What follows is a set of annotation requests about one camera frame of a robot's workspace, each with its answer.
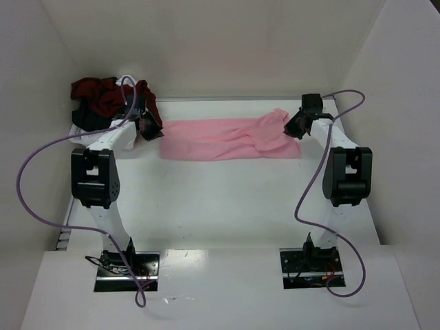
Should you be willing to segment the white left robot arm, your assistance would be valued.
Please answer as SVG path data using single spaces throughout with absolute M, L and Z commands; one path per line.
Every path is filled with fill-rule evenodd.
M 146 140 L 161 135 L 162 126 L 148 100 L 145 96 L 128 97 L 126 110 L 113 126 L 86 148 L 71 153 L 72 195 L 89 211 L 97 229 L 104 232 L 98 264 L 110 272 L 112 267 L 133 269 L 138 261 L 118 210 L 121 184 L 116 156 L 134 143 L 137 134 Z

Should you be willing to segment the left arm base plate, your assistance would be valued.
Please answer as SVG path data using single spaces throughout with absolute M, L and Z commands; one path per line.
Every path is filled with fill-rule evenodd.
M 136 292 L 137 285 L 119 254 L 102 253 L 99 258 L 85 257 L 97 269 L 95 292 Z M 145 292 L 156 292 L 160 268 L 159 252 L 136 252 L 128 258 L 133 273 Z

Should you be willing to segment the pink t shirt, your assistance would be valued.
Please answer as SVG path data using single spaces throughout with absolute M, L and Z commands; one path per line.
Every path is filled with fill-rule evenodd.
M 164 123 L 159 155 L 165 160 L 213 162 L 236 159 L 298 159 L 300 143 L 284 133 L 282 109 L 259 118 L 173 120 Z

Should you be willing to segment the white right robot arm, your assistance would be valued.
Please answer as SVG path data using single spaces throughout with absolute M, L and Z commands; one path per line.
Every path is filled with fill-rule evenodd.
M 356 94 L 360 101 L 333 116 L 325 112 L 323 96 L 307 93 L 301 96 L 298 112 L 284 126 L 284 133 L 289 137 L 301 140 L 308 135 L 323 149 L 318 167 L 294 209 L 295 220 L 312 228 L 302 248 L 303 260 L 309 267 L 336 255 L 338 240 L 347 241 L 340 234 L 345 212 L 358 206 L 371 193 L 372 150 L 353 142 L 336 124 L 362 106 L 366 96 L 355 89 L 333 92 L 330 96 L 340 94 Z M 322 175 L 322 193 L 329 211 L 321 222 L 313 222 L 303 219 L 299 212 L 319 175 Z

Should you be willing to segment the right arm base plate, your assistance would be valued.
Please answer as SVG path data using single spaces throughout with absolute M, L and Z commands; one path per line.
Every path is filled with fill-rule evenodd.
M 281 249 L 280 268 L 283 289 L 345 287 L 345 279 L 338 249 L 315 248 L 306 254 L 302 248 Z

